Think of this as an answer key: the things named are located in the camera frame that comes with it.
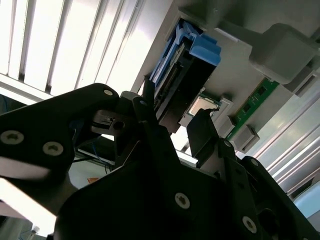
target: blue cable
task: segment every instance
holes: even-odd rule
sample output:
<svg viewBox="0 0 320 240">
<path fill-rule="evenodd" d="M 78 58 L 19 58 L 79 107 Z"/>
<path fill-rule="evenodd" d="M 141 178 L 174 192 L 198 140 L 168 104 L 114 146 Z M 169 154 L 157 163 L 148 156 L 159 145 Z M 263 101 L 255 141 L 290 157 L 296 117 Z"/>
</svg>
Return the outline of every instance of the blue cable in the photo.
<svg viewBox="0 0 320 240">
<path fill-rule="evenodd" d="M 95 145 L 94 142 L 92 143 L 92 149 L 93 149 L 93 152 L 94 152 L 95 156 L 99 159 L 99 161 L 100 161 L 101 163 L 105 164 L 105 162 L 102 161 L 102 160 L 100 159 L 100 157 L 98 156 L 97 150 L 96 150 L 96 145 Z"/>
<path fill-rule="evenodd" d="M 105 174 L 108 174 L 108 173 L 107 173 L 107 163 L 104 162 L 104 161 L 102 161 L 102 160 L 100 159 L 100 157 L 98 156 L 97 150 L 96 150 L 96 145 L 95 145 L 94 142 L 92 143 L 92 149 L 93 149 L 93 152 L 94 152 L 95 156 L 96 156 L 96 157 L 99 159 L 99 161 L 104 165 Z"/>
</svg>

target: bolt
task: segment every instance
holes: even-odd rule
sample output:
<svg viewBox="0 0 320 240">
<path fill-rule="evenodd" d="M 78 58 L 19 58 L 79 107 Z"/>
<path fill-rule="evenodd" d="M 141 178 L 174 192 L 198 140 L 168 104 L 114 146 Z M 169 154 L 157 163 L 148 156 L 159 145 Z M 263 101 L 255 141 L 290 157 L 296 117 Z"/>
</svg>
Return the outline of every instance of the bolt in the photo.
<svg viewBox="0 0 320 240">
<path fill-rule="evenodd" d="M 174 196 L 174 200 L 175 200 L 176 204 L 179 205 L 180 208 L 182 208 L 182 209 L 190 208 L 189 198 L 186 195 L 184 195 L 183 193 L 181 193 L 181 192 L 176 193 Z"/>
<path fill-rule="evenodd" d="M 227 140 L 224 140 L 224 144 L 227 146 L 227 147 L 231 147 L 231 143 Z"/>
<path fill-rule="evenodd" d="M 24 138 L 25 136 L 21 132 L 15 130 L 5 131 L 0 136 L 1 142 L 8 145 L 20 144 Z"/>
<path fill-rule="evenodd" d="M 256 226 L 255 222 L 252 221 L 252 219 L 250 217 L 244 216 L 242 218 L 242 223 L 244 224 L 246 229 L 248 229 L 251 233 L 253 233 L 253 234 L 257 233 L 257 226 Z"/>
<path fill-rule="evenodd" d="M 145 106 L 148 105 L 148 104 L 147 104 L 145 101 L 143 101 L 143 100 L 141 100 L 140 103 L 141 103 L 142 105 L 145 105 Z"/>
<path fill-rule="evenodd" d="M 64 147 L 56 141 L 49 141 L 43 145 L 42 150 L 45 154 L 55 157 L 63 153 Z"/>
<path fill-rule="evenodd" d="M 254 160 L 253 158 L 251 158 L 251 162 L 256 166 L 259 166 L 258 162 L 256 160 Z"/>
<path fill-rule="evenodd" d="M 112 96 L 113 95 L 113 92 L 110 91 L 110 90 L 104 90 L 104 93 L 109 95 L 109 96 Z"/>
</svg>

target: small sticker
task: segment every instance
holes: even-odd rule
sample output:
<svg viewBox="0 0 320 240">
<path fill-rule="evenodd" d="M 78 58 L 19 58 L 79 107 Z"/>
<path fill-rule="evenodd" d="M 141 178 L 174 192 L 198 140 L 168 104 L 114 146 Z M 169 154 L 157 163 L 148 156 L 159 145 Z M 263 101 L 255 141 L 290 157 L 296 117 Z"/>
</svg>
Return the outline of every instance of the small sticker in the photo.
<svg viewBox="0 0 320 240">
<path fill-rule="evenodd" d="M 88 183 L 92 184 L 92 183 L 96 182 L 97 180 L 99 180 L 98 177 L 90 177 L 90 178 L 88 178 Z"/>
</svg>

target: green ram module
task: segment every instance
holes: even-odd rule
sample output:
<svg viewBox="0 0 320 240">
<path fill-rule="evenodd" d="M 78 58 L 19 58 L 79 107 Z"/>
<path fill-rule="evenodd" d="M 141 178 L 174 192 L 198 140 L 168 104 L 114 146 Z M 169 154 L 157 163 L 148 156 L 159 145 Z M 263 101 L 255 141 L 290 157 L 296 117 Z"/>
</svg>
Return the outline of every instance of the green ram module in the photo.
<svg viewBox="0 0 320 240">
<path fill-rule="evenodd" d="M 278 82 L 270 81 L 267 78 L 262 80 L 232 118 L 235 127 L 226 139 L 230 140 L 237 133 L 237 131 L 246 123 L 246 121 L 252 116 L 252 114 L 254 114 L 254 112 L 270 96 L 278 85 Z"/>
</svg>

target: black plastic part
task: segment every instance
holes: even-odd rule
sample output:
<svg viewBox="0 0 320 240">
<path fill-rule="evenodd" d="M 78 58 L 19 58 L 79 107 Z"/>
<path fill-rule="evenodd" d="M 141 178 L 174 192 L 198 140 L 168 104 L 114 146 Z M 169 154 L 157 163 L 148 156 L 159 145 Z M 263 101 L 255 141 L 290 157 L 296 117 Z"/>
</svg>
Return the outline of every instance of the black plastic part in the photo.
<svg viewBox="0 0 320 240">
<path fill-rule="evenodd" d="M 97 136 L 90 130 L 100 110 L 111 113 L 112 122 L 130 123 L 115 138 L 118 168 L 75 191 L 66 178 L 74 147 Z M 250 157 L 239 163 L 230 143 L 218 137 L 209 110 L 200 110 L 188 126 L 191 150 L 204 161 L 201 170 L 180 163 L 167 129 L 144 98 L 125 92 L 119 99 L 102 84 L 2 115 L 0 123 L 2 132 L 24 135 L 20 144 L 0 143 L 0 176 L 59 212 L 54 240 L 320 239 L 261 164 Z M 49 141 L 61 143 L 63 153 L 45 155 L 42 146 Z M 188 198 L 186 209 L 177 204 L 177 193 Z"/>
<path fill-rule="evenodd" d="M 142 97 L 149 106 L 152 106 L 155 101 L 155 83 L 150 81 L 147 77 L 144 79 Z"/>
<path fill-rule="evenodd" d="M 158 98 L 165 98 L 160 106 L 155 106 L 155 110 L 159 124 L 165 126 L 169 133 L 177 132 L 180 119 L 216 68 L 190 55 L 186 45 L 176 63 L 168 70 L 170 74 L 163 80 L 165 84 L 162 88 L 166 89 L 155 98 L 155 102 L 160 101 Z"/>
<path fill-rule="evenodd" d="M 54 236 L 53 236 L 53 235 L 48 235 L 48 236 L 46 237 L 46 240 L 54 240 Z"/>
<path fill-rule="evenodd" d="M 253 164 L 252 160 L 258 163 L 258 166 Z M 258 214 L 268 210 L 275 216 L 276 221 L 271 224 L 278 224 L 278 239 L 320 239 L 319 233 L 255 158 L 245 156 L 240 163 L 259 185 L 258 189 L 252 189 L 252 192 L 257 191 L 255 195 L 259 196 L 254 199 Z M 269 227 L 266 227 L 266 232 L 270 233 Z"/>
<path fill-rule="evenodd" d="M 111 91 L 112 95 L 105 94 L 104 90 Z M 119 96 L 113 89 L 96 83 L 1 115 L 0 133 L 19 131 L 24 140 L 16 145 L 0 141 L 0 176 L 35 182 L 62 181 L 74 160 L 74 146 L 79 144 L 73 139 L 74 133 L 79 133 L 82 141 L 90 139 L 93 135 L 87 133 L 95 112 L 113 111 L 118 101 Z M 76 121 L 77 129 L 70 129 L 70 123 Z M 60 143 L 63 153 L 45 154 L 43 146 L 47 142 Z"/>
<path fill-rule="evenodd" d="M 6 220 L 7 220 L 6 216 L 0 216 L 0 228 L 5 223 Z"/>
<path fill-rule="evenodd" d="M 201 168 L 212 155 L 215 150 L 215 144 L 219 140 L 210 112 L 210 109 L 200 109 L 186 127 L 191 154 L 198 160 L 198 168 Z"/>
</svg>

